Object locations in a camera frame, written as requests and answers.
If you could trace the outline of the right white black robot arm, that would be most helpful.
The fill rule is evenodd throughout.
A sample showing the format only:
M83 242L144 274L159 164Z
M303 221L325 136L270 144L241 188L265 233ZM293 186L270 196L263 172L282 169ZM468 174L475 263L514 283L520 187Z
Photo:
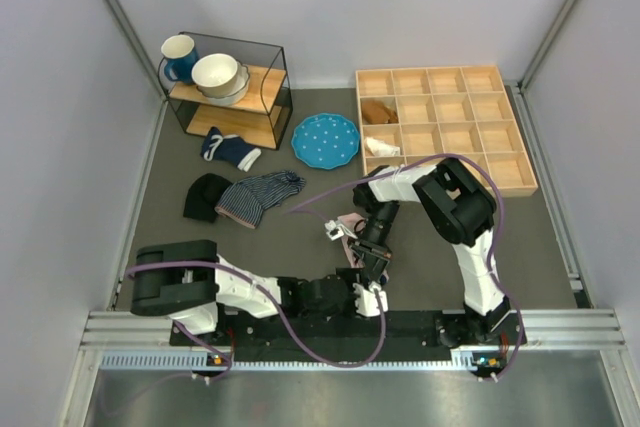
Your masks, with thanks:
M487 343L498 336L510 303L495 282L496 200L463 162L448 157L435 165L411 169L381 166L353 188L354 205L368 218L349 241L361 262L363 289L374 292L391 259L386 239L402 202L418 202L436 232L452 245L464 285L464 312L469 335Z

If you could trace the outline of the pink underwear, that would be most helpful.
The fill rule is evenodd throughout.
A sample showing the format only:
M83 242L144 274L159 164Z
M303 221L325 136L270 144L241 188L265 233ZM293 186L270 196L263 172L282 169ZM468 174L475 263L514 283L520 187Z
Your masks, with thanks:
M388 250L386 239L391 228L390 223L376 219L374 216L365 218L358 213L339 216L338 221L342 222L344 227L356 236L363 237L365 240ZM362 268L363 262L357 259L350 249L352 240L353 238L348 235L341 238L343 250L351 268Z

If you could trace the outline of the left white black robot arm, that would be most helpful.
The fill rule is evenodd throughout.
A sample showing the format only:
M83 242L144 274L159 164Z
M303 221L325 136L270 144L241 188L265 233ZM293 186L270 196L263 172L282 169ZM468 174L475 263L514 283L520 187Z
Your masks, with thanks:
M212 262L225 268L197 267L194 261ZM142 317L168 317L182 323L205 343L216 343L226 334L225 307L253 318L274 317L283 311L289 318L319 314L377 317L387 308L379 287L365 288L355 273L304 280L261 277L240 269L217 252L217 244L197 240L141 248L135 265L189 262L133 275L130 312Z

